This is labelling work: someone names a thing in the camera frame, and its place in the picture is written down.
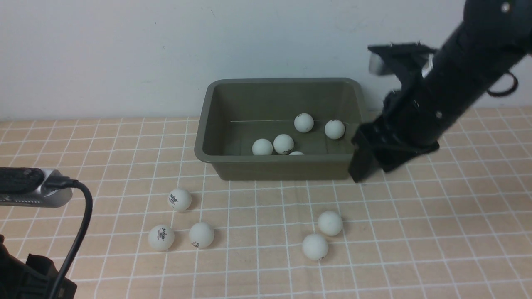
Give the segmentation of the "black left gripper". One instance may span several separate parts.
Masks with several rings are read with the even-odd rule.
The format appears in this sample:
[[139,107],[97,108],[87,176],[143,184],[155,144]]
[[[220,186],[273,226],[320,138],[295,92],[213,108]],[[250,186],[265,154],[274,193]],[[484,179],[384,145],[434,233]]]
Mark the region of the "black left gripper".
[[54,262],[29,254],[26,263],[8,253],[0,235],[0,297],[2,299],[49,299],[58,277]]

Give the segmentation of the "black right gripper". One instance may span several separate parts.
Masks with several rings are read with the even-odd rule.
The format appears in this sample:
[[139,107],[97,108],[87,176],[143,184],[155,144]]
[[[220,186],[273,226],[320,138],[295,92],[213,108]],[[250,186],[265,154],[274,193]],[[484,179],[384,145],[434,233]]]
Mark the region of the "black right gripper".
[[[437,49],[420,43],[370,45],[370,53],[379,55],[400,82],[384,98],[380,115],[359,125],[352,138],[354,152],[348,173],[361,183],[375,172],[393,172],[420,156],[437,151],[435,137],[427,138],[420,129],[428,127],[431,115],[420,108],[424,80],[432,69]],[[374,150],[379,151],[379,161]]]

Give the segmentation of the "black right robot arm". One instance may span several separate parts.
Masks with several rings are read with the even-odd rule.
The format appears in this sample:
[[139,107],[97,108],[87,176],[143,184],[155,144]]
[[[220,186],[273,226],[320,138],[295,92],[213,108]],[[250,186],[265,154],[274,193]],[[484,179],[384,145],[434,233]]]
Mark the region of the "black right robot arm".
[[420,42],[369,46],[370,72],[395,75],[401,88],[352,138],[353,181],[437,151],[439,138],[481,96],[515,92],[511,68],[531,54],[531,28],[530,0],[468,0],[462,22],[439,49]]

